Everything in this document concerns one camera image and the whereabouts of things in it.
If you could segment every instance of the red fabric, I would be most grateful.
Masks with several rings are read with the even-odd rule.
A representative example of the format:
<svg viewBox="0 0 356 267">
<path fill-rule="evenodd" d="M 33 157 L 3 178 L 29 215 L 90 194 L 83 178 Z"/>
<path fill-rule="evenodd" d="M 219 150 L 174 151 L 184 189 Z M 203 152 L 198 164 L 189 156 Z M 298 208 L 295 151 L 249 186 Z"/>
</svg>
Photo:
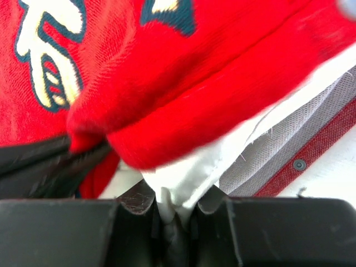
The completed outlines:
<svg viewBox="0 0 356 267">
<path fill-rule="evenodd" d="M 72 151 L 83 151 L 108 138 L 138 169 L 165 164 L 219 138 L 356 41 L 355 23 L 340 14 L 335 0 L 181 0 L 170 14 L 145 23 L 144 8 L 154 0 L 25 2 L 29 8 L 22 0 L 0 3 L 0 146 L 68 132 Z M 63 27 L 52 18 L 35 28 L 75 63 L 82 92 L 69 111 L 53 100 L 47 109 L 39 104 L 29 57 L 21 61 L 17 55 L 23 52 L 17 51 L 20 32 L 33 22 L 29 12 L 49 3 L 74 3 L 83 12 L 82 33 L 74 34 L 78 23 Z M 64 11 L 73 18 L 78 13 Z M 46 15 L 65 20 L 56 12 L 63 10 Z M 182 29 L 190 20 L 193 28 Z M 43 66 L 60 73 L 52 65 Z M 63 101 L 65 90 L 47 90 L 56 103 Z M 115 171 L 117 160 L 88 178 L 94 187 L 95 179 L 103 181 L 92 196 L 105 187 L 102 176 Z"/>
<path fill-rule="evenodd" d="M 281 193 L 303 171 L 293 167 L 293 162 L 302 159 L 310 166 L 336 141 L 356 125 L 356 98 L 350 101 L 328 124 L 305 144 L 254 196 L 272 197 Z"/>
</svg>

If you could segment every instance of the red garment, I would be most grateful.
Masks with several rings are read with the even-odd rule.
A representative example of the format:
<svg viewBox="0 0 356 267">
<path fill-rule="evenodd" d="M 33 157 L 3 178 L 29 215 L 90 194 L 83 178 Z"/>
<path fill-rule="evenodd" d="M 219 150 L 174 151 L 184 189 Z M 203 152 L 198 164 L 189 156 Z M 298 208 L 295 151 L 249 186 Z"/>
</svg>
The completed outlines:
<svg viewBox="0 0 356 267">
<path fill-rule="evenodd" d="M 0 30 L 0 146 L 108 138 L 138 169 L 214 141 L 356 41 L 335 0 L 7 0 Z"/>
</svg>

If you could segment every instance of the dark red fabric trim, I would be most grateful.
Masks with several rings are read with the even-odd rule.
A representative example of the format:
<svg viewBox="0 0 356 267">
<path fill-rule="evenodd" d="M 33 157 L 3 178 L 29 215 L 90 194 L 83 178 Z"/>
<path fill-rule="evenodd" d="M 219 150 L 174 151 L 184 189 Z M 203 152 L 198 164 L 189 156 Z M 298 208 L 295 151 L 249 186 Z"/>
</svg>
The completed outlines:
<svg viewBox="0 0 356 267">
<path fill-rule="evenodd" d="M 336 114 L 254 196 L 271 197 L 278 195 L 303 173 L 293 168 L 295 160 L 302 159 L 307 166 L 310 166 L 354 125 L 356 125 L 356 98 L 352 99 Z"/>
</svg>

